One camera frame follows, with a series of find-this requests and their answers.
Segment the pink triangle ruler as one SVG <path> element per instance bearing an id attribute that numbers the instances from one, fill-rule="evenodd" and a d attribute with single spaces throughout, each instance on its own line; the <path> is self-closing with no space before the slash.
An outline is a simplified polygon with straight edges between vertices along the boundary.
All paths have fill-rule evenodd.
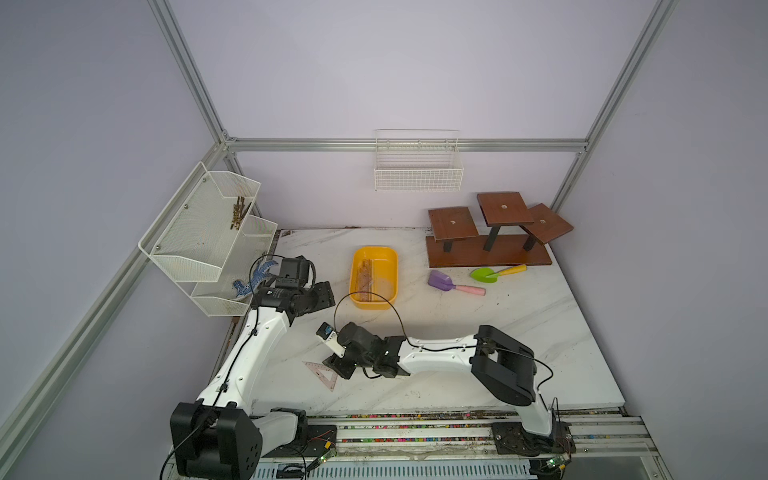
<path id="1" fill-rule="evenodd" d="M 305 362 L 305 366 L 331 392 L 335 390 L 338 374 L 329 367 L 316 362 Z"/>

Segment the pink stencil ruler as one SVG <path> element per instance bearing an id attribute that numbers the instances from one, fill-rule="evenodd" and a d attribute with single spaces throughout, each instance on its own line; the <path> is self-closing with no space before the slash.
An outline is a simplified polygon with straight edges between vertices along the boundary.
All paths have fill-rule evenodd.
<path id="1" fill-rule="evenodd" d="M 370 259 L 363 259 L 357 268 L 356 291 L 354 299 L 357 302 L 367 303 L 372 301 L 373 292 L 373 264 Z"/>

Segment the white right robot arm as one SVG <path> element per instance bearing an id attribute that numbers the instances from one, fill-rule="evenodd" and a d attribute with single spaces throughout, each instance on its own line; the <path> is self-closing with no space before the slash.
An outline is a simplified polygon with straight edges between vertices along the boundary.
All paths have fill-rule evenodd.
<path id="1" fill-rule="evenodd" d="M 494 398 L 515 408 L 526 433 L 553 436 L 555 415 L 534 386 L 532 350 L 491 325 L 481 325 L 473 335 L 425 340 L 381 338 L 353 322 L 337 331 L 324 322 L 316 336 L 331 350 L 323 365 L 346 380 L 362 369 L 384 378 L 470 373 Z"/>

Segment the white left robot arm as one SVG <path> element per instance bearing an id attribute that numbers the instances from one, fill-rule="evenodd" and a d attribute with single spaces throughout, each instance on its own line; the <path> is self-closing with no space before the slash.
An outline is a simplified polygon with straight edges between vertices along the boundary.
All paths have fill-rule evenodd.
<path id="1" fill-rule="evenodd" d="M 250 479 L 262 456 L 300 451 L 309 442 L 306 412 L 279 407 L 256 417 L 252 403 L 267 361 L 293 321 L 335 305 L 328 281 L 309 288 L 262 287 L 220 370 L 193 402 L 170 417 L 172 451 L 182 477 Z"/>

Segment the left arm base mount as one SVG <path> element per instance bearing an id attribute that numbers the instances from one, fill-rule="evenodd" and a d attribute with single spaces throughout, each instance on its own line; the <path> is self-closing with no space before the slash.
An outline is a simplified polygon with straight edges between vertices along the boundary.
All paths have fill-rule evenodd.
<path id="1" fill-rule="evenodd" d="M 262 458 L 320 457 L 337 440 L 336 425 L 311 424 L 304 410 L 275 408 L 251 420 L 262 436 Z"/>

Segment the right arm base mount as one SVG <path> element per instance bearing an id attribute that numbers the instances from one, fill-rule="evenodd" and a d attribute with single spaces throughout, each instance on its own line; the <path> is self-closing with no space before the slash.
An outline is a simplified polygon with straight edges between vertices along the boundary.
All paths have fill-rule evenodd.
<path id="1" fill-rule="evenodd" d="M 548 454 L 572 454 L 576 451 L 570 425 L 554 417 L 552 432 L 539 435 L 526 431 L 521 422 L 495 422 L 491 434 L 499 455 L 537 457 Z"/>

